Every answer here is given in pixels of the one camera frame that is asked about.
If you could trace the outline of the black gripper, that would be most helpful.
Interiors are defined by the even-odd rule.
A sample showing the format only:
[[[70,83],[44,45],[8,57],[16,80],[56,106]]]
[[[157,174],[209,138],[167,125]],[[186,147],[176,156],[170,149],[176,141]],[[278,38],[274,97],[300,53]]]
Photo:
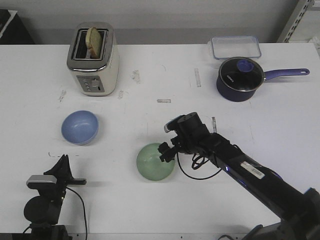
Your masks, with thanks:
[[[179,153],[201,154],[204,147],[200,141],[210,136],[210,132],[205,124],[202,123],[197,112],[191,112],[178,120],[178,129],[174,130],[177,134],[171,139],[172,144]],[[169,163],[175,159],[177,151],[170,148],[166,142],[159,145],[158,151],[161,153],[160,160]]]
[[[50,169],[37,177],[38,192],[40,196],[47,198],[56,203],[62,203],[66,196],[66,189],[68,185],[84,186],[87,183],[86,178],[74,178],[72,175],[69,156],[63,154],[58,162]]]

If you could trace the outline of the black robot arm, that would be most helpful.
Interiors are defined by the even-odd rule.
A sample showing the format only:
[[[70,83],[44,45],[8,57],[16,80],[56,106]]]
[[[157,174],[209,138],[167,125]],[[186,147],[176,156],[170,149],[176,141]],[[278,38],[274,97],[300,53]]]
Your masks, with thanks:
[[[318,240],[320,238],[320,194],[309,188],[305,193],[286,183],[276,172],[248,155],[216,132],[209,132],[198,114],[180,115],[164,125],[165,132],[175,131],[173,147],[163,142],[158,151],[163,162],[192,155],[191,167],[199,169],[211,162],[241,184],[280,218],[279,223],[257,225],[245,240]]]
[[[37,190],[38,196],[31,198],[24,207],[24,217],[30,221],[31,233],[22,233],[28,240],[71,240],[65,225],[59,225],[59,217],[68,186],[84,186],[85,178],[74,178],[69,156],[64,154],[48,171],[31,175],[26,181],[29,189]]]

